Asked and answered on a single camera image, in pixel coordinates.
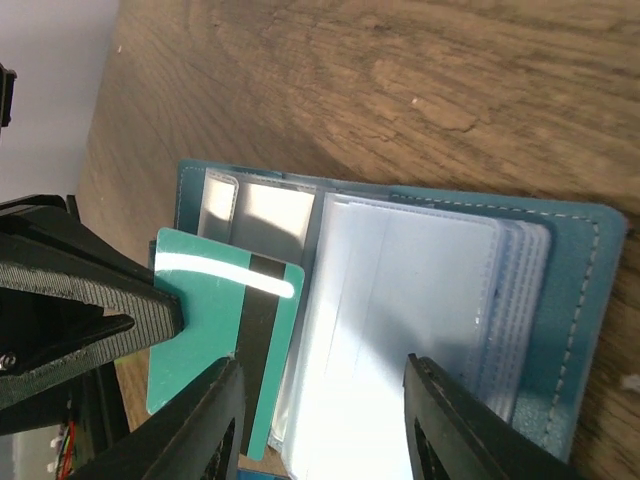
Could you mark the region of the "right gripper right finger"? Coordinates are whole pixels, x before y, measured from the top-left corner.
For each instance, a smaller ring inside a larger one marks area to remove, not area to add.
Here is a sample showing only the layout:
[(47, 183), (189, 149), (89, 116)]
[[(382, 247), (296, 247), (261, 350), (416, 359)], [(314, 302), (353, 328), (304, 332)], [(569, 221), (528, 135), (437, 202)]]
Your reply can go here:
[(406, 436), (415, 479), (578, 479), (428, 357), (408, 356)]

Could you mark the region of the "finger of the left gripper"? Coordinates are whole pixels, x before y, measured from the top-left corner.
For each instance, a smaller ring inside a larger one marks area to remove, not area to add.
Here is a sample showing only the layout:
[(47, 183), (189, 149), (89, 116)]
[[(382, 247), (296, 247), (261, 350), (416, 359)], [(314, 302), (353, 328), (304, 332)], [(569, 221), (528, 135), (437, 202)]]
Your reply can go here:
[(57, 423), (76, 377), (183, 328), (179, 299), (87, 228), (74, 197), (2, 203), (2, 434)]

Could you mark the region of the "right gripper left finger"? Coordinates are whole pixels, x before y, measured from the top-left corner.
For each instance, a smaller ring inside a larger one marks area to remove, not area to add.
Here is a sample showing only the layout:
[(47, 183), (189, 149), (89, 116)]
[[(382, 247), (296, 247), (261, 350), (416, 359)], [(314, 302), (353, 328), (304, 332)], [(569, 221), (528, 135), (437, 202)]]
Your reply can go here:
[(235, 479), (245, 414), (239, 362), (222, 357), (73, 479)]

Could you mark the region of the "teal leather card holder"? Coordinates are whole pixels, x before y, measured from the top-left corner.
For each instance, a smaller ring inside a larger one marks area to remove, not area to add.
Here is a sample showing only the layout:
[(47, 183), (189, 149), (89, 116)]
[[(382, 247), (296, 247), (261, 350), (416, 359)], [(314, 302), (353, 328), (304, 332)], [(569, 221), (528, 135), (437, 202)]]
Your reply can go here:
[(567, 462), (621, 212), (184, 160), (170, 229), (304, 270), (266, 445), (292, 478), (413, 475), (411, 354)]

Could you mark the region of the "teal card with black stripe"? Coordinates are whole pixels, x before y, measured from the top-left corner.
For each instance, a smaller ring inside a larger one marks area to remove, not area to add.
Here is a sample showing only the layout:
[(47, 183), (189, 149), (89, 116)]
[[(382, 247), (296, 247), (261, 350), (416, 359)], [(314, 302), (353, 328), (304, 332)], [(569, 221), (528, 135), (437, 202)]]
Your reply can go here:
[(245, 381), (241, 452), (261, 460), (304, 277), (298, 265), (160, 229), (154, 284), (179, 297), (184, 328), (150, 350), (148, 412), (158, 412), (217, 359), (232, 356)]

